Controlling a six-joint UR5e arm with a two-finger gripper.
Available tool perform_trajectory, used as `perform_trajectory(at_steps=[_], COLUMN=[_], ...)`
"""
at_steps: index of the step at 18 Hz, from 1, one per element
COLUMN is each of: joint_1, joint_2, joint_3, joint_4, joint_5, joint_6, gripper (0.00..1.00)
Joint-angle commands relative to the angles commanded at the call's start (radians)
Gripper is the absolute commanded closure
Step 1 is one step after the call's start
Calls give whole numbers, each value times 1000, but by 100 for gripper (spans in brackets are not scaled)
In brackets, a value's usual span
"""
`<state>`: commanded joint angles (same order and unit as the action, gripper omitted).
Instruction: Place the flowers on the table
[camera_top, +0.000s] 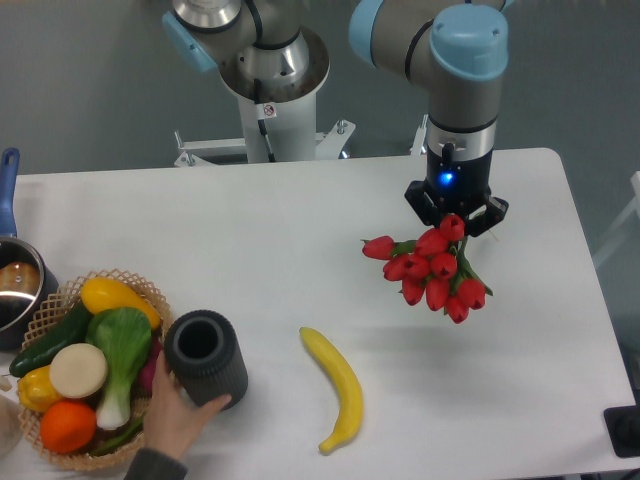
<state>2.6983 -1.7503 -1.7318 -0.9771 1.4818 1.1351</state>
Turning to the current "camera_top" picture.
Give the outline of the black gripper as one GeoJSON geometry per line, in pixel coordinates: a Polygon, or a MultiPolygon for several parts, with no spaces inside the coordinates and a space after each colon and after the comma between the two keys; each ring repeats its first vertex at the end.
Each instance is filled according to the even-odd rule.
{"type": "Polygon", "coordinates": [[[457,160],[447,143],[441,154],[427,149],[426,177],[412,181],[405,199],[421,222],[438,227],[449,214],[465,222],[465,235],[479,237],[506,217],[509,203],[494,197],[489,186],[492,150],[471,159],[457,160]]]}

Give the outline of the grey sleeved forearm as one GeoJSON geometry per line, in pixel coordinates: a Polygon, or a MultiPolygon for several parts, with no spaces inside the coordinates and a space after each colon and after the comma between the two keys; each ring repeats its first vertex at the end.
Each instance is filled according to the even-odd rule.
{"type": "Polygon", "coordinates": [[[149,448],[135,454],[124,480],[183,480],[187,467],[179,460],[149,448]]]}

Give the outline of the person's bare hand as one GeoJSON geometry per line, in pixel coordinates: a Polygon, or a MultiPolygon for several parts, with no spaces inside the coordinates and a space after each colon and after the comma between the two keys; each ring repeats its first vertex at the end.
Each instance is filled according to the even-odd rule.
{"type": "Polygon", "coordinates": [[[190,406],[180,394],[163,352],[159,353],[152,383],[152,399],[143,426],[145,447],[180,461],[206,424],[231,401],[221,395],[201,407],[190,406]]]}

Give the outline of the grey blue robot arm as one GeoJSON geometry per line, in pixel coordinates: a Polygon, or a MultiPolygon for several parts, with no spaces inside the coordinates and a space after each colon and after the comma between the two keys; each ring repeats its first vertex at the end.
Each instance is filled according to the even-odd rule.
{"type": "MultiPolygon", "coordinates": [[[[502,1],[361,1],[349,43],[368,64],[429,94],[426,177],[405,197],[425,225],[460,216],[477,237],[508,204],[489,186],[508,25],[502,1]]],[[[216,70],[235,95],[252,163],[315,160],[316,95],[330,68],[296,1],[176,1],[167,37],[194,69],[216,70]]]]}

